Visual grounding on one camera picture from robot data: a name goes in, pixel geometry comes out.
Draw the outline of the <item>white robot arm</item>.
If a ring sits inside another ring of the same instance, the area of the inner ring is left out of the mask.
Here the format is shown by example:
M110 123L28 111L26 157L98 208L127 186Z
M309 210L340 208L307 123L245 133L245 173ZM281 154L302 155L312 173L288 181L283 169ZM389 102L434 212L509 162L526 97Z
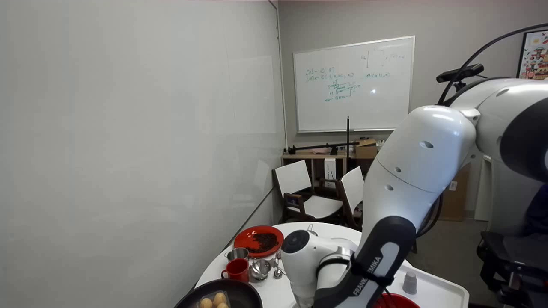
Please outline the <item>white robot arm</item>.
M453 104L413 109L391 133L364 183L355 250L309 229L290 232L281 260L299 308L374 308L393 284L436 200L473 150L511 173L547 181L548 82L492 78Z

